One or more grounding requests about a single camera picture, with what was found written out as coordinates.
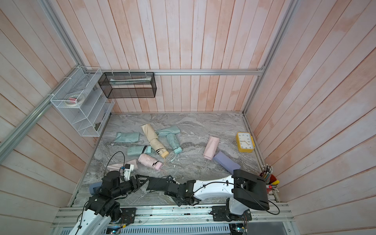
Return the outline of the tape roll on shelf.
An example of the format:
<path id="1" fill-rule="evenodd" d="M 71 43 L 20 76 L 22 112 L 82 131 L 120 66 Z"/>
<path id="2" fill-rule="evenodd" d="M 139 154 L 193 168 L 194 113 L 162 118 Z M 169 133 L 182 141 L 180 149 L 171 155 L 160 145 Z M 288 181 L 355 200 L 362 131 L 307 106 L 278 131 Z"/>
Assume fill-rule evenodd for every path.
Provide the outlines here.
<path id="1" fill-rule="evenodd" d="M 67 107 L 80 106 L 85 100 L 85 96 L 82 94 L 72 94 L 65 101 Z"/>

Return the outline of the black umbrella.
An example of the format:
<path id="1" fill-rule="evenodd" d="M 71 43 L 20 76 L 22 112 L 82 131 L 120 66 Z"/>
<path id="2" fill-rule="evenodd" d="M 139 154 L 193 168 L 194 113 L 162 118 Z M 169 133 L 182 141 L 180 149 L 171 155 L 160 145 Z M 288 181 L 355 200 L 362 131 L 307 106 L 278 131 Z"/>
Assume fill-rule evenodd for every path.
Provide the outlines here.
<path id="1" fill-rule="evenodd" d="M 165 192 L 168 188 L 169 183 L 173 182 L 172 176 L 164 176 L 161 178 L 150 177 L 148 181 L 147 191 L 161 191 Z"/>

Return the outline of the mint green umbrella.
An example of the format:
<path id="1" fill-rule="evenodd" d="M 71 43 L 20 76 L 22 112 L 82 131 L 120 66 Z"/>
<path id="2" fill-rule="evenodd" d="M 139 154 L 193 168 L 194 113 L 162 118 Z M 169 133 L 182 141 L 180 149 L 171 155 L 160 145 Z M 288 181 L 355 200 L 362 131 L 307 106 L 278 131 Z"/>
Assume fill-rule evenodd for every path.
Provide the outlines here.
<path id="1" fill-rule="evenodd" d="M 179 154 L 183 151 L 175 134 L 168 134 L 166 139 L 175 154 Z"/>
<path id="2" fill-rule="evenodd" d="M 141 154 L 151 154 L 151 146 L 131 146 L 127 149 L 128 156 L 140 156 Z"/>

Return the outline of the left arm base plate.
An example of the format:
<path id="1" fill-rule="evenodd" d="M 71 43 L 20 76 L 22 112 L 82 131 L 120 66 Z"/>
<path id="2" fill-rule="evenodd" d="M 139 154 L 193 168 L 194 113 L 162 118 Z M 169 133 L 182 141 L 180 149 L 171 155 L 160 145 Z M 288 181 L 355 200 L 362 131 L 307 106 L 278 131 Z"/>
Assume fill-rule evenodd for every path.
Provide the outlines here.
<path id="1" fill-rule="evenodd" d="M 110 212 L 112 224 L 132 224 L 135 221 L 136 208 L 115 208 Z"/>

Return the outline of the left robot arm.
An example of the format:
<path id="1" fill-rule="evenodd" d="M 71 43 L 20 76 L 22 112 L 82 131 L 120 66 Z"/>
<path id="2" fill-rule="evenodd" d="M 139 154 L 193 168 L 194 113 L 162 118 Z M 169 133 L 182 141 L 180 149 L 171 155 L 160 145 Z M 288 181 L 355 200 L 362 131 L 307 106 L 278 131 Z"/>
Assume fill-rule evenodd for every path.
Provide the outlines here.
<path id="1" fill-rule="evenodd" d="M 110 224 L 121 218 L 120 197 L 127 197 L 149 181 L 149 176 L 135 175 L 122 181 L 120 172 L 111 171 L 103 179 L 99 190 L 83 207 L 81 217 L 71 235 L 99 235 Z"/>

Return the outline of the beige umbrella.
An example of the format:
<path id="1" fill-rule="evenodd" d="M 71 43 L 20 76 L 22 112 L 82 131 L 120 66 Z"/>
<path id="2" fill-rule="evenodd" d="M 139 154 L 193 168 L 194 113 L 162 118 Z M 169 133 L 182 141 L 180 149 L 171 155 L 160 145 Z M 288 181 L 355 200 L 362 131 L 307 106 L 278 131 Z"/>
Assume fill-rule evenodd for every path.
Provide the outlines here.
<path id="1" fill-rule="evenodd" d="M 152 139 L 150 145 L 163 159 L 169 155 L 165 146 L 158 139 Z"/>

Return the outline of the black mesh basket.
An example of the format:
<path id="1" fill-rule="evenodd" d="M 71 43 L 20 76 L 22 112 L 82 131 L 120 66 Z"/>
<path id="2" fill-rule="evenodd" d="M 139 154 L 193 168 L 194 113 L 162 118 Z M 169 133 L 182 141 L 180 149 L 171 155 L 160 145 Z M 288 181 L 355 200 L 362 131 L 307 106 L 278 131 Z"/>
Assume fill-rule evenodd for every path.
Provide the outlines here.
<path id="1" fill-rule="evenodd" d="M 109 99 L 154 98 L 157 92 L 152 72 L 105 72 L 99 86 Z"/>

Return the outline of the pink umbrella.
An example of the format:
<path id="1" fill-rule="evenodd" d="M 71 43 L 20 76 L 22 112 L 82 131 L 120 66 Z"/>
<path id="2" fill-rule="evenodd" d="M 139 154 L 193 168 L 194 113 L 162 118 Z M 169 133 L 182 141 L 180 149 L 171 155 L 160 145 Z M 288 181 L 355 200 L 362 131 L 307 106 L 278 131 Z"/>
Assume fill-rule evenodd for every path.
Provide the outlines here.
<path id="1" fill-rule="evenodd" d="M 163 164 L 159 160 L 144 153 L 139 156 L 138 161 L 145 167 L 148 167 L 154 170 L 160 170 L 163 166 Z"/>
<path id="2" fill-rule="evenodd" d="M 212 160 L 219 144 L 219 138 L 210 136 L 203 157 Z"/>

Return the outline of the yellow alarm clock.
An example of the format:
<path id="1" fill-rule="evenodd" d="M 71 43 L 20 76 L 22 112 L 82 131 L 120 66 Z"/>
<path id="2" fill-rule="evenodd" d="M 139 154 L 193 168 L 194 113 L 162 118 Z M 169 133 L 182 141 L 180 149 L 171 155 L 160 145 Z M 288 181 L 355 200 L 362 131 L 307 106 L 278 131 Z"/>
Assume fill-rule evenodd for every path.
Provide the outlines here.
<path id="1" fill-rule="evenodd" d="M 242 153 L 252 153 L 255 149 L 253 137 L 248 132 L 238 132 L 236 134 L 238 151 Z"/>

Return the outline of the red pen holder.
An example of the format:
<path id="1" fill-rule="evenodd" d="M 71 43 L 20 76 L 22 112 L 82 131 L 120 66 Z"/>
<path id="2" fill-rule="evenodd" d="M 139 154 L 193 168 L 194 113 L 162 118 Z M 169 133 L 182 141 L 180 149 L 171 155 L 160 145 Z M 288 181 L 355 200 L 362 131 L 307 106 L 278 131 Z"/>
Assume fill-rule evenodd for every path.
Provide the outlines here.
<path id="1" fill-rule="evenodd" d="M 274 168 L 272 165 L 266 164 L 261 166 L 260 177 L 262 177 L 266 182 L 267 192 L 278 190 L 279 180 L 273 175 Z"/>

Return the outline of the pink sleeve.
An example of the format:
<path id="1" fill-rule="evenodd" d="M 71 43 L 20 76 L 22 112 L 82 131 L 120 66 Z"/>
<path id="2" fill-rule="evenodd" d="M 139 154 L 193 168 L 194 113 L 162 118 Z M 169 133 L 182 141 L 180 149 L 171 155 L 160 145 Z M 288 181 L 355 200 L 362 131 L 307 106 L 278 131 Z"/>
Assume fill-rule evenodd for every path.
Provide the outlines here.
<path id="1" fill-rule="evenodd" d="M 131 160 L 131 161 L 128 161 L 126 163 L 117 163 L 117 164 L 111 164 L 109 166 L 107 166 L 107 170 L 109 171 L 112 171 L 112 170 L 119 170 L 121 167 L 123 167 L 124 165 L 126 164 L 129 164 L 129 165 L 133 165 L 133 169 L 136 170 L 138 169 L 138 166 L 137 166 L 137 160 L 134 159 L 134 160 Z"/>

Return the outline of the mint green sleeve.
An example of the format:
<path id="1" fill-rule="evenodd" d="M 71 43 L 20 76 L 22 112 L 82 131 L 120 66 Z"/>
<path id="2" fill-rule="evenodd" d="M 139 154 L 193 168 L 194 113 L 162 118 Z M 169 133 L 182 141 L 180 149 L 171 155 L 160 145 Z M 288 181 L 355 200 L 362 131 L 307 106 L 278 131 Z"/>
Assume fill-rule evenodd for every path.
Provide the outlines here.
<path id="1" fill-rule="evenodd" d="M 115 143 L 136 143 L 139 141 L 140 133 L 139 132 L 130 132 L 130 133 L 122 133 L 118 132 L 114 142 Z"/>
<path id="2" fill-rule="evenodd" d="M 171 126 L 164 129 L 156 130 L 155 131 L 158 137 L 167 137 L 169 134 L 179 134 L 180 129 L 177 126 Z"/>

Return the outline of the lavender umbrella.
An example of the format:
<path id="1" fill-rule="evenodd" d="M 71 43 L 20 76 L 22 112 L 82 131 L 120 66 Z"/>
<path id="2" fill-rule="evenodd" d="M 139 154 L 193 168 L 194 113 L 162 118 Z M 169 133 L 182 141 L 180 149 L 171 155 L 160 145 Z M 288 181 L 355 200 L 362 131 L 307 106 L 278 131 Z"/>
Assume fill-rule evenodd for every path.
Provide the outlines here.
<path id="1" fill-rule="evenodd" d="M 223 152 L 218 152 L 213 159 L 219 163 L 222 167 L 224 167 L 229 173 L 234 174 L 234 171 L 237 169 L 241 169 L 241 166 L 235 163 L 232 159 L 230 159 L 227 155 Z"/>

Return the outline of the blue phone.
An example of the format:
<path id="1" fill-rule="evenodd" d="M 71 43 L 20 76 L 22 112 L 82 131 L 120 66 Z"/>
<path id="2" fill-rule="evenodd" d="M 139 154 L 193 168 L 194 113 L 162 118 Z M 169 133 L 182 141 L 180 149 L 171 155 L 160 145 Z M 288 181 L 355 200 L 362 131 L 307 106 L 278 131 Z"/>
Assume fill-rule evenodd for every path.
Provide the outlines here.
<path id="1" fill-rule="evenodd" d="M 93 183 L 89 186 L 90 195 L 95 195 L 95 193 L 101 188 L 102 182 Z"/>

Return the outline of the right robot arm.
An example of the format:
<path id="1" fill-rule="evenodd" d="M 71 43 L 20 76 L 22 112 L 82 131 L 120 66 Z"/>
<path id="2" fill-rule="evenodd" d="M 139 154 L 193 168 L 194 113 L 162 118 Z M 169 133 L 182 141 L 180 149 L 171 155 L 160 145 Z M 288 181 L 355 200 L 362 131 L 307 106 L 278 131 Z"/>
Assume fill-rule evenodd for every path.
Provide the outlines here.
<path id="1" fill-rule="evenodd" d="M 229 214 L 242 215 L 248 209 L 270 209 L 265 180 L 241 169 L 209 181 L 190 180 L 179 184 L 174 179 L 164 179 L 155 190 L 174 198 L 178 206 L 195 206 L 209 198 L 226 198 L 225 211 Z"/>

